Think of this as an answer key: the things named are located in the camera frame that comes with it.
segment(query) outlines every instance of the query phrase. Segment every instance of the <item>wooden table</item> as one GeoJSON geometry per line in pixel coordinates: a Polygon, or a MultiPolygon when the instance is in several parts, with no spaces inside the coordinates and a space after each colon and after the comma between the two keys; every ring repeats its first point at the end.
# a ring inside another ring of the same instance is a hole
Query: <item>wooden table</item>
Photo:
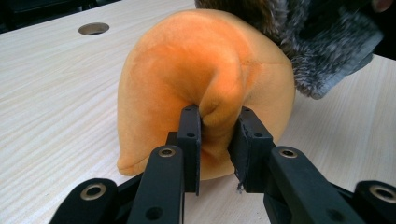
{"type": "MultiPolygon", "coordinates": [[[[117,87],[129,50],[192,0],[124,0],[0,35],[0,223],[47,223],[77,184],[123,183],[116,168],[117,87]],[[105,22],[101,35],[78,28],[105,22]]],[[[375,56],[320,101],[298,94],[280,145],[297,147],[333,183],[396,186],[396,62],[375,56]]],[[[186,197],[186,223],[266,223],[260,194],[234,176],[186,197]]]]}

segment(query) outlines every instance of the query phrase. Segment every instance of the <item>furry object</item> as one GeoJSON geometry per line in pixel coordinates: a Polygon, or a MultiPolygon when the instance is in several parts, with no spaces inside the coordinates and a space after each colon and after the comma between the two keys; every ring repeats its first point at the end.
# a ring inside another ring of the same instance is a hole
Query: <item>furry object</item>
{"type": "Polygon", "coordinates": [[[122,69],[120,172],[143,172],[151,150],[177,131],[181,109],[198,105],[201,179],[232,174],[227,147],[242,106],[277,141],[294,96],[290,60],[265,35],[224,11],[178,12],[141,37],[122,69]]]}
{"type": "Polygon", "coordinates": [[[231,12],[268,36],[291,60],[297,90],[321,99],[370,62],[383,37],[357,10],[361,2],[196,0],[195,5],[231,12]]]}

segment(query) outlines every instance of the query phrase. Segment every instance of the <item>light wood surface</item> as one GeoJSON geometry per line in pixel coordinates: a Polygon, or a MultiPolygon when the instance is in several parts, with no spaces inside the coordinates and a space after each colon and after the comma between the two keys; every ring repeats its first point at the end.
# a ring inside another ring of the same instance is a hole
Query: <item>light wood surface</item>
{"type": "MultiPolygon", "coordinates": [[[[121,184],[117,87],[138,38],[192,0],[123,0],[0,35],[0,223],[48,223],[79,183],[121,184]],[[78,28],[105,22],[109,31],[78,28]]],[[[396,62],[375,56],[319,101],[297,94],[279,145],[302,150],[333,183],[396,186],[396,62]]],[[[236,177],[203,181],[186,196],[186,223],[267,223],[260,194],[236,177]]]]}

